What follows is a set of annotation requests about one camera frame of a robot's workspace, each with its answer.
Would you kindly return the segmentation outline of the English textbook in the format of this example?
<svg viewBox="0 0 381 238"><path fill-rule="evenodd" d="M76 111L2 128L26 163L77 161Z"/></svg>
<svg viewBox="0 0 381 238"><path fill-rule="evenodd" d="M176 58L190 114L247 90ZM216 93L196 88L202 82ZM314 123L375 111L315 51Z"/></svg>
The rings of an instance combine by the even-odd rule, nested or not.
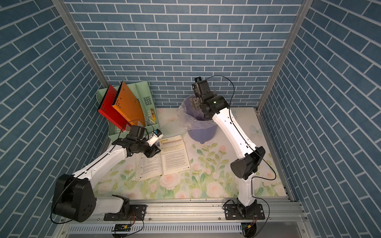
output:
<svg viewBox="0 0 381 238"><path fill-rule="evenodd" d="M169 175L190 169L190 161L182 135L159 140L161 151L151 158L137 155L137 181Z"/></svg>

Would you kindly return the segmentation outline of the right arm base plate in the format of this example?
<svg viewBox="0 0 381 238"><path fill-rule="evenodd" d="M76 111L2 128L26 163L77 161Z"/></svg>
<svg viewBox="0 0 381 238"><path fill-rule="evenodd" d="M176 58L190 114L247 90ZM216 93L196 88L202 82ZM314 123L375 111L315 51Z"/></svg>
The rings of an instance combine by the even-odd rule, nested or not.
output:
<svg viewBox="0 0 381 238"><path fill-rule="evenodd" d="M240 201L227 200L223 205L226 220L264 220L265 213L263 206L255 199L254 203L244 206Z"/></svg>

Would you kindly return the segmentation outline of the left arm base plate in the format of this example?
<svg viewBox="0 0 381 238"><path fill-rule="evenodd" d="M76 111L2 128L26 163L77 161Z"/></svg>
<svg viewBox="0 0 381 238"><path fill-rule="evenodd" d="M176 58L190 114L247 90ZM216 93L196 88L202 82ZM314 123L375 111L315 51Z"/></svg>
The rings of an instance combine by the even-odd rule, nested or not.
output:
<svg viewBox="0 0 381 238"><path fill-rule="evenodd" d="M104 221L133 221L144 220L147 210L146 204L123 205L118 213L107 213Z"/></svg>

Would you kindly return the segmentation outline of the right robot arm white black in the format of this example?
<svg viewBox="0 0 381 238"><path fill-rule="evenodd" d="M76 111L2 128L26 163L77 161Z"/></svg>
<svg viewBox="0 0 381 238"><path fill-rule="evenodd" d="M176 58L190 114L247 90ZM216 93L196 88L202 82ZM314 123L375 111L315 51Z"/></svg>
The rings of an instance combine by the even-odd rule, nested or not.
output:
<svg viewBox="0 0 381 238"><path fill-rule="evenodd" d="M234 175L239 179L238 203L248 210L256 203L254 196L254 177L266 150L257 147L239 126L223 96L209 88L207 80L197 77L192 84L199 108L207 119L212 119L224 132L232 144L237 160L230 164Z"/></svg>

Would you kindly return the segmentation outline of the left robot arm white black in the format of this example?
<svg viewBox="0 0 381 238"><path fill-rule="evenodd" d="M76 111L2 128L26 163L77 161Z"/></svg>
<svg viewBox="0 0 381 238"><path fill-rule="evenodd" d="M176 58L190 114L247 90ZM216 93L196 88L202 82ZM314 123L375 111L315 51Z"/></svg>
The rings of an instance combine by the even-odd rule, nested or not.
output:
<svg viewBox="0 0 381 238"><path fill-rule="evenodd" d="M96 198L93 189L106 173L126 158L138 153L151 158L161 151L156 142L163 137L162 132L155 129L151 138L145 138L146 132L145 127L132 126L125 138L115 140L93 162L74 174L61 175L56 181L51 214L76 222L101 214L106 221L132 219L134 213L128 198L119 195Z"/></svg>

